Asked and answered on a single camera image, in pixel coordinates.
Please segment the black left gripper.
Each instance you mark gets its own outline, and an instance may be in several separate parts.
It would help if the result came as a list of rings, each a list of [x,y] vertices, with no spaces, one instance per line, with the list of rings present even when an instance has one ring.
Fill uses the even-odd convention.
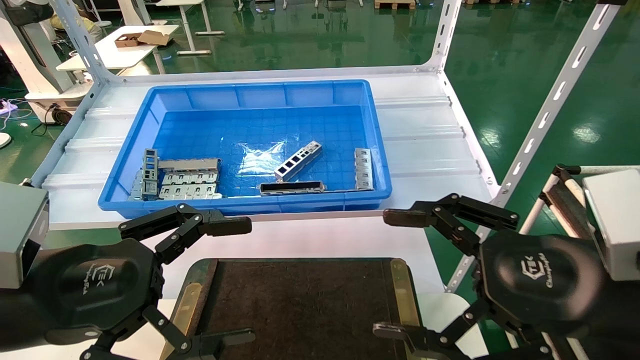
[[[167,231],[155,253],[140,243]],[[185,336],[155,307],[162,297],[162,264],[171,264],[203,236],[251,231],[249,217],[228,218],[217,209],[179,203],[123,222],[118,243],[41,251],[25,290],[48,330],[102,333],[81,360],[129,360],[111,352],[116,334],[134,333],[146,321],[173,347],[168,360],[219,360],[227,347],[253,342],[256,334],[245,328]]]

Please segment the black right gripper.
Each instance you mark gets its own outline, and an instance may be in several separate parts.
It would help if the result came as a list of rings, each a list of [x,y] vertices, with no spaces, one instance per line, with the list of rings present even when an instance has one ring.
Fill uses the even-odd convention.
[[[566,235],[495,234],[482,244],[463,221],[489,230],[516,230],[521,217],[510,210],[451,193],[409,209],[388,208],[384,223],[437,230],[466,256],[479,256],[485,300],[477,300],[443,332],[425,326],[377,322],[378,338],[403,341],[410,354],[432,360],[470,360],[460,340],[488,316],[505,330],[581,336],[589,332],[595,308],[609,280],[598,251]],[[478,360],[550,360],[551,349],[533,344]]]

